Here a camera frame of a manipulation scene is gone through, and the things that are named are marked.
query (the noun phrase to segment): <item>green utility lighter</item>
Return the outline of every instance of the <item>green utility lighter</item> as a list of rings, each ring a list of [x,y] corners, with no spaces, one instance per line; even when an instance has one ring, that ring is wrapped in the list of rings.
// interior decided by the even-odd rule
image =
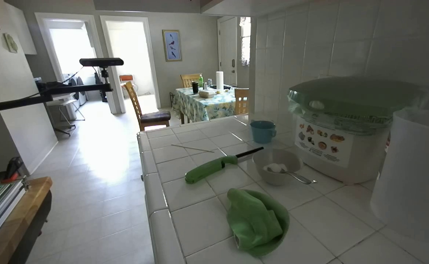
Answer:
[[[249,154],[255,153],[259,150],[262,150],[263,147],[259,147],[256,149],[252,149],[246,152],[242,152],[240,154],[237,154],[235,156],[226,156],[226,157],[222,157],[222,158],[218,158],[215,160],[212,160],[210,162],[207,162],[201,166],[198,166],[192,170],[190,170],[189,172],[187,172],[185,174],[185,181],[189,184],[193,184],[201,179],[203,179],[204,177],[207,177],[211,174],[213,174],[214,172],[218,172],[221,169],[224,169],[224,167],[226,167],[226,163],[229,164],[237,164],[237,159],[240,157],[244,157],[247,156]]]

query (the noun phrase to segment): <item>spoon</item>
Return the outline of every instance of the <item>spoon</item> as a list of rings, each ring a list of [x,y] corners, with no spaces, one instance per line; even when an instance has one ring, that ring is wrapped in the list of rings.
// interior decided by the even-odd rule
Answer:
[[[307,179],[304,176],[301,176],[299,174],[295,174],[293,172],[288,172],[288,171],[284,170],[283,168],[281,169],[280,172],[274,172],[274,171],[272,171],[272,169],[270,167],[268,167],[266,170],[269,171],[269,172],[273,172],[273,173],[286,173],[286,174],[289,174],[289,175],[293,176],[296,180],[302,182],[303,184],[317,183],[316,180],[312,180],[311,181],[310,179]]]

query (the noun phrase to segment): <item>chopstick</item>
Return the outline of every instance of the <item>chopstick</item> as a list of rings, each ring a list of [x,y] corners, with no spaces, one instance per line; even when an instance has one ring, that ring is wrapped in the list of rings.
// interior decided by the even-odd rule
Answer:
[[[196,147],[186,147],[186,146],[182,146],[182,145],[177,145],[177,144],[172,144],[172,146],[176,146],[176,147],[184,147],[184,148],[188,148],[188,149],[195,149],[195,150],[202,150],[202,151],[206,151],[206,152],[213,152],[212,150],[207,150],[207,149],[202,149],[202,148],[196,148]]]

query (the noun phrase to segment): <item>door frame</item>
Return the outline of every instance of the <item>door frame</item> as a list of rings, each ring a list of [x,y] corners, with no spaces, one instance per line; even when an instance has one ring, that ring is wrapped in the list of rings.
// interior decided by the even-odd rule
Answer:
[[[222,51],[222,47],[221,47],[221,23],[227,20],[230,20],[231,18],[236,19],[236,16],[234,15],[225,15],[221,18],[218,18],[218,70],[222,70],[221,69],[221,51]],[[236,19],[236,66],[234,67],[234,70],[236,71],[236,84],[237,84],[237,65],[239,64],[238,60],[237,60],[237,19]]]
[[[156,75],[156,67],[154,63],[154,52],[152,51],[152,43],[151,43],[151,34],[149,31],[149,20],[147,17],[139,17],[139,16],[115,16],[115,15],[101,15],[100,20],[102,21],[102,29],[103,29],[103,36],[105,38],[105,44],[107,45],[108,55],[110,57],[113,56],[112,52],[112,45],[110,43],[110,36],[108,34],[108,28],[107,28],[107,21],[117,21],[117,22],[142,22],[142,25],[144,27],[144,34],[146,35],[146,44],[148,46],[148,53],[149,53],[149,65],[151,67],[151,73],[152,73],[152,82],[154,82],[154,93],[156,96],[156,106],[157,108],[160,108],[160,97],[159,97],[159,86],[157,85],[157,75]],[[111,67],[111,70],[113,72],[113,77],[115,80],[115,83],[117,83],[117,90],[121,92],[121,98],[123,98],[123,91],[120,86],[120,80],[117,74],[117,70],[115,67]]]
[[[97,25],[95,24],[93,15],[81,15],[81,14],[60,14],[60,13],[35,13],[37,18],[38,27],[40,28],[43,41],[45,42],[45,47],[50,57],[51,65],[53,71],[55,72],[56,80],[63,81],[63,75],[61,74],[61,69],[58,63],[58,58],[56,56],[55,48],[53,47],[53,42],[51,41],[50,32],[46,26],[45,20],[56,19],[56,20],[77,20],[86,22],[89,27],[87,28],[87,33],[91,38],[91,44],[94,45],[95,55],[97,58],[103,58],[102,47],[100,46],[100,39],[97,33]],[[116,114],[116,106],[113,100],[111,93],[107,92],[108,105],[110,107],[110,112]]]

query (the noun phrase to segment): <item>doorway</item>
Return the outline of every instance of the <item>doorway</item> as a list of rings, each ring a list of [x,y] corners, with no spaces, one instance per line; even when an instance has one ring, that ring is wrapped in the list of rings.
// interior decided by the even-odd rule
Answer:
[[[237,85],[237,17],[218,19],[219,70],[224,72],[224,84]]]
[[[100,79],[100,69],[82,67],[81,58],[103,57],[98,41],[97,28],[92,15],[35,13],[45,47],[50,56],[51,65],[57,81],[68,80],[72,85],[95,84]],[[87,100],[108,102],[112,114],[121,112],[119,105],[113,100],[114,93],[102,95],[99,91],[75,93],[78,109]],[[75,119],[74,111],[67,107],[68,116]]]
[[[142,112],[157,111],[160,99],[147,17],[101,15],[100,19],[109,55],[125,62],[111,69],[118,92],[129,101],[121,85],[131,81]]]

